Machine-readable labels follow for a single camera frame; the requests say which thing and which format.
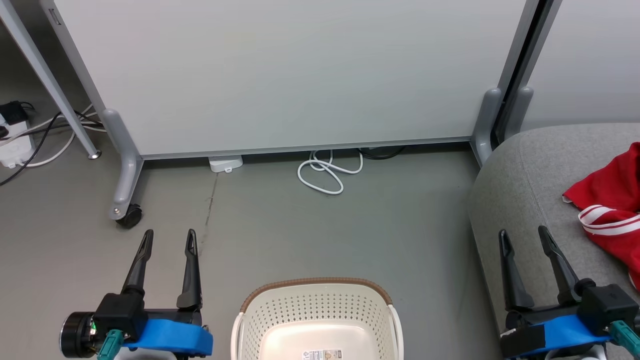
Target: gray fabric sofa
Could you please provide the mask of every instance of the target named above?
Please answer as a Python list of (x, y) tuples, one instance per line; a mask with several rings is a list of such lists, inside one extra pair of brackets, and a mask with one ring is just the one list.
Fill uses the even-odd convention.
[[(545, 127), (513, 136), (481, 169), (469, 215), (499, 330), (505, 328), (498, 232), (506, 229), (527, 291), (536, 306), (557, 304), (558, 289), (538, 226), (549, 228), (578, 277), (619, 284), (638, 303), (626, 266), (589, 241), (578, 209), (562, 200), (571, 185), (640, 141), (640, 124)], [(609, 360), (632, 359), (609, 345)]]

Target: white partition panel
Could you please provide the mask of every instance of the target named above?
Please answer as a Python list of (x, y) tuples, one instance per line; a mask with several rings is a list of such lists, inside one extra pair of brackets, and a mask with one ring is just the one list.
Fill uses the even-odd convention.
[(140, 154), (472, 134), (524, 0), (56, 0)]
[(563, 0), (527, 86), (523, 131), (640, 121), (640, 1)]

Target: brown basket rim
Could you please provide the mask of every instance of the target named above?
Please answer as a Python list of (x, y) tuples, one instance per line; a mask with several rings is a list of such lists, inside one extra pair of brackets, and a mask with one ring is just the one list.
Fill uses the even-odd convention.
[(297, 285), (309, 285), (309, 284), (356, 284), (363, 285), (368, 288), (372, 288), (376, 290), (377, 293), (384, 299), (387, 305), (393, 304), (391, 301), (391, 297), (389, 294), (382, 288), (380, 285), (376, 284), (373, 281), (359, 279), (357, 277), (307, 277), (303, 279), (294, 279), (294, 280), (286, 280), (286, 281), (278, 281), (272, 282), (271, 284), (263, 285), (256, 290), (254, 290), (243, 302), (240, 307), (240, 312), (246, 312), (247, 308), (251, 301), (253, 301), (258, 295), (264, 293), (268, 290), (278, 289), (278, 288), (286, 288), (288, 286), (297, 286)]

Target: laundry basket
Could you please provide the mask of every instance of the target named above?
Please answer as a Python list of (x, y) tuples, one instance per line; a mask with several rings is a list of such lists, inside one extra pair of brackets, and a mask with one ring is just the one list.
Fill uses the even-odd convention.
[(377, 284), (316, 277), (267, 284), (240, 308), (231, 360), (403, 360), (400, 319)]

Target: caster wheel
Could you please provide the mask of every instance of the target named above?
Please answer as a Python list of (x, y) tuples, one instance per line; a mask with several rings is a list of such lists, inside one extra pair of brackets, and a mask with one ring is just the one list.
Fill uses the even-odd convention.
[(142, 209), (140, 209), (140, 205), (129, 204), (127, 213), (124, 215), (124, 217), (116, 220), (116, 223), (118, 223), (118, 225), (124, 227), (125, 229), (130, 229), (138, 225), (140, 219), (142, 219)]

